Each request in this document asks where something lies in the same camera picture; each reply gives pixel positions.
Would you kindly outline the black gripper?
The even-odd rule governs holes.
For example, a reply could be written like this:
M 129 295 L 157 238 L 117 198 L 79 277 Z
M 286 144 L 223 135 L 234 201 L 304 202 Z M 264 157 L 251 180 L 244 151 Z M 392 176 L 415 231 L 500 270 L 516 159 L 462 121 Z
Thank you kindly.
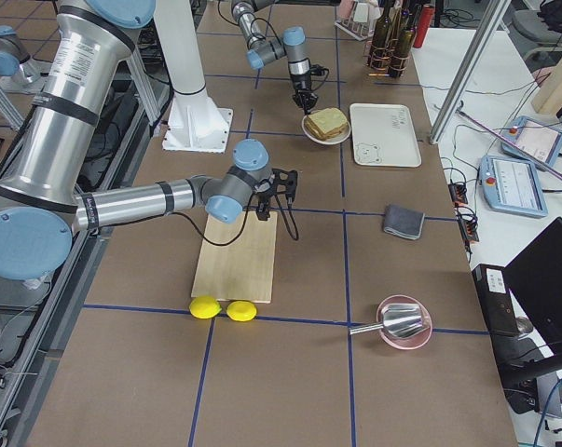
M 273 198 L 276 193 L 276 185 L 273 179 L 265 179 L 256 186 L 255 195 L 258 200 L 256 217 L 259 221 L 268 220 L 270 199 Z
M 308 106 L 305 116 L 311 115 L 315 112 L 315 104 L 318 100 L 318 95 L 313 91 L 310 70 L 301 74 L 291 74 L 291 81 L 294 88 L 293 100 L 295 105 L 302 112 L 305 111 L 304 105 Z

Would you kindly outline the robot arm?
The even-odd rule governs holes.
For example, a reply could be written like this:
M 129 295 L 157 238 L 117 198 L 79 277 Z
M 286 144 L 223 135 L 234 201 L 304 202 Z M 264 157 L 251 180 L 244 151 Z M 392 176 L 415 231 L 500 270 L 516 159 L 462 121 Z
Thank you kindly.
M 95 167 L 106 167 L 129 119 L 112 82 L 122 63 L 152 123 L 164 108 L 144 73 L 137 44 L 154 25 L 170 79 L 165 144 L 171 149 L 224 150 L 231 113 L 209 97 L 191 6 L 186 1 L 62 1 L 61 42 L 21 137 L 0 172 L 0 277 L 41 278 L 68 257 L 75 235 L 203 207 L 230 224 L 276 181 L 264 145 L 248 139 L 233 151 L 222 178 L 194 176 L 142 187 L 98 191 Z
M 289 76 L 294 88 L 293 100 L 305 115 L 316 106 L 319 99 L 312 86 L 314 69 L 308 57 L 306 36 L 300 26 L 287 28 L 282 38 L 276 33 L 268 38 L 256 23 L 255 13 L 275 4 L 275 1 L 232 1 L 231 15 L 239 26 L 246 41 L 246 57 L 254 70 L 285 58 L 288 63 Z

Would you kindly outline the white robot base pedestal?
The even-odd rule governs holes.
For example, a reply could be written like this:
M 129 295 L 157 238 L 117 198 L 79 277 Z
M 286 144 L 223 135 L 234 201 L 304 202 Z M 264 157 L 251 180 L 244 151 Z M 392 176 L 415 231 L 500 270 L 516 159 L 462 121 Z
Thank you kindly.
M 207 91 L 190 3 L 158 0 L 154 20 L 173 92 L 163 148 L 223 153 L 233 111 Z

